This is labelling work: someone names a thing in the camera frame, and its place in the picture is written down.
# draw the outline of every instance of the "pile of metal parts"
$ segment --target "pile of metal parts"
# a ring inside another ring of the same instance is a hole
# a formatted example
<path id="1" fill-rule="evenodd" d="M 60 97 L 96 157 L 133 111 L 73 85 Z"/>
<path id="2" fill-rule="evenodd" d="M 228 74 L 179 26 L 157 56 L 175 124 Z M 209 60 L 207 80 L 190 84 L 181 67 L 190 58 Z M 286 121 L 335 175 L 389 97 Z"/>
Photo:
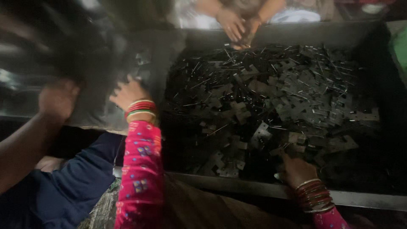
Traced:
<path id="1" fill-rule="evenodd" d="M 358 92 L 361 69 L 349 56 L 279 45 L 185 53 L 169 73 L 164 112 L 199 125 L 186 141 L 195 149 L 212 146 L 189 172 L 239 177 L 253 153 L 264 152 L 323 168 L 325 155 L 358 148 L 346 130 L 374 136 L 379 113 Z"/>

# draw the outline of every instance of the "pink patterned sleeve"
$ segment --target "pink patterned sleeve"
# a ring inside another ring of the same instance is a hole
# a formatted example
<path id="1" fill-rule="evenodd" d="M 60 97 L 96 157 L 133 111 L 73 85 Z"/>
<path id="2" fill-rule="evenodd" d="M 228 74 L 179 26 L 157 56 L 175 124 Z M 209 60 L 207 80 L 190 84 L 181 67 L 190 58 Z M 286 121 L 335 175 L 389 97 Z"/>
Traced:
<path id="1" fill-rule="evenodd" d="M 114 228 L 161 228 L 164 197 L 159 128 L 145 121 L 129 124 L 122 172 Z"/>
<path id="2" fill-rule="evenodd" d="M 336 207 L 325 213 L 313 215 L 316 229 L 350 229 Z"/>

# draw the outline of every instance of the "green object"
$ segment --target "green object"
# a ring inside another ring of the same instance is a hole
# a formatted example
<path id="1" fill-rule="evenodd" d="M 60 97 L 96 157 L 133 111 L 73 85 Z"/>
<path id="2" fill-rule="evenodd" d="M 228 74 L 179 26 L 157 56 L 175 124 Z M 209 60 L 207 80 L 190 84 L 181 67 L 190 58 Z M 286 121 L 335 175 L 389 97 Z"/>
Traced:
<path id="1" fill-rule="evenodd" d="M 393 39 L 393 49 L 404 74 L 407 73 L 407 27 Z"/>

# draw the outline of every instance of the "pink sleeve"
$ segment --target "pink sleeve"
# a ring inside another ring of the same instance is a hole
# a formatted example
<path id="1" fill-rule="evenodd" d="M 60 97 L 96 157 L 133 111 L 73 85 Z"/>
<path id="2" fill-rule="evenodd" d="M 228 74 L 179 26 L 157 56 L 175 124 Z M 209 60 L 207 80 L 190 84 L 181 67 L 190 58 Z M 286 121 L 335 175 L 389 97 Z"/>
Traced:
<path id="1" fill-rule="evenodd" d="M 350 229 L 336 207 L 325 213 L 313 215 L 316 229 Z"/>
<path id="2" fill-rule="evenodd" d="M 161 228 L 164 197 L 159 128 L 145 121 L 129 124 L 122 172 L 114 228 Z"/>

